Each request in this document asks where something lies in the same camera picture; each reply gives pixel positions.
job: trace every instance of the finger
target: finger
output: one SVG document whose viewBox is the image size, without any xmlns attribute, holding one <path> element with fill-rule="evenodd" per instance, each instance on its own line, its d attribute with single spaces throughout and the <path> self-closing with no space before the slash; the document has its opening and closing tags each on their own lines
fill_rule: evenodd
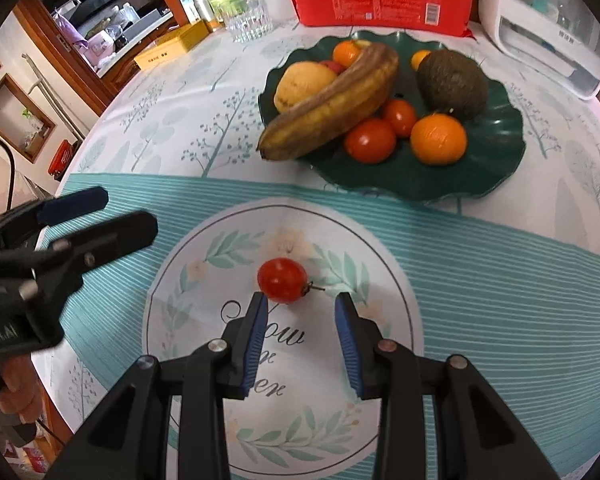
<svg viewBox="0 0 600 480">
<path fill-rule="evenodd" d="M 10 392 L 17 392 L 24 384 L 37 380 L 36 370 L 28 355 L 1 362 L 0 374 Z"/>
<path fill-rule="evenodd" d="M 42 396 L 37 394 L 34 396 L 30 404 L 18 412 L 20 420 L 23 424 L 31 424 L 36 422 L 42 415 Z"/>
<path fill-rule="evenodd" d="M 19 413 L 30 405 L 36 396 L 38 385 L 35 382 L 24 384 L 17 392 L 10 392 L 7 388 L 0 391 L 0 410 L 3 413 Z"/>
</svg>

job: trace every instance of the can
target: can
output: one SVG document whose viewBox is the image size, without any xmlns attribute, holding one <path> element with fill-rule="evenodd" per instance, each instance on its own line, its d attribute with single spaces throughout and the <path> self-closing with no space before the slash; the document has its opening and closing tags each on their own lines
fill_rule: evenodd
<svg viewBox="0 0 600 480">
<path fill-rule="evenodd" d="M 218 18 L 216 18 L 209 0 L 193 0 L 193 4 L 210 32 L 215 32 L 224 27 Z"/>
</svg>

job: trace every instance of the round table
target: round table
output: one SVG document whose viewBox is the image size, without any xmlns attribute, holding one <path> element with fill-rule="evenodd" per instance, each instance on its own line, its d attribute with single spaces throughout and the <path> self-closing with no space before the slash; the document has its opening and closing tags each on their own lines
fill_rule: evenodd
<svg viewBox="0 0 600 480">
<path fill-rule="evenodd" d="M 475 39 L 408 31 L 506 86 L 527 145 L 512 177 L 479 200 L 421 205 L 262 161 L 257 97 L 268 71 L 354 30 L 294 22 L 247 44 L 214 34 L 126 86 L 60 188 L 104 186 L 109 205 L 46 240 L 138 208 L 160 233 L 85 278 L 62 317 L 66 340 L 34 356 L 40 377 L 75 431 L 139 355 L 169 359 L 219 336 L 256 290 L 258 265 L 290 256 L 327 291 L 270 305 L 256 386 L 225 403 L 236 478 L 371 478 L 378 404 L 359 402 L 344 376 L 332 308 L 343 290 L 416 353 L 471 359 L 556 471 L 576 478 L 600 451 L 600 103 L 503 56 L 479 26 Z"/>
</svg>

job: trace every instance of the brown overripe banana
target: brown overripe banana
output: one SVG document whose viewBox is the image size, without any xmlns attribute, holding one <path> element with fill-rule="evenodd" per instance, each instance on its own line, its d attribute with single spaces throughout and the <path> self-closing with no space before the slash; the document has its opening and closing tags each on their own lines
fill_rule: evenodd
<svg viewBox="0 0 600 480">
<path fill-rule="evenodd" d="M 398 67 L 392 47 L 372 43 L 364 48 L 333 83 L 269 123 L 258 141 L 260 155 L 298 158 L 348 132 L 389 98 Z"/>
</svg>

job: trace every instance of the dark green avocado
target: dark green avocado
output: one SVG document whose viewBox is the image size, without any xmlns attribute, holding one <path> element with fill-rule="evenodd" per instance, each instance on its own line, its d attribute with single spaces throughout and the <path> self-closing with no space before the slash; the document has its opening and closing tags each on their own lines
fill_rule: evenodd
<svg viewBox="0 0 600 480">
<path fill-rule="evenodd" d="M 431 112 L 466 121 L 478 116 L 487 104 L 487 78 L 473 59 L 460 52 L 434 50 L 420 63 L 416 78 Z"/>
</svg>

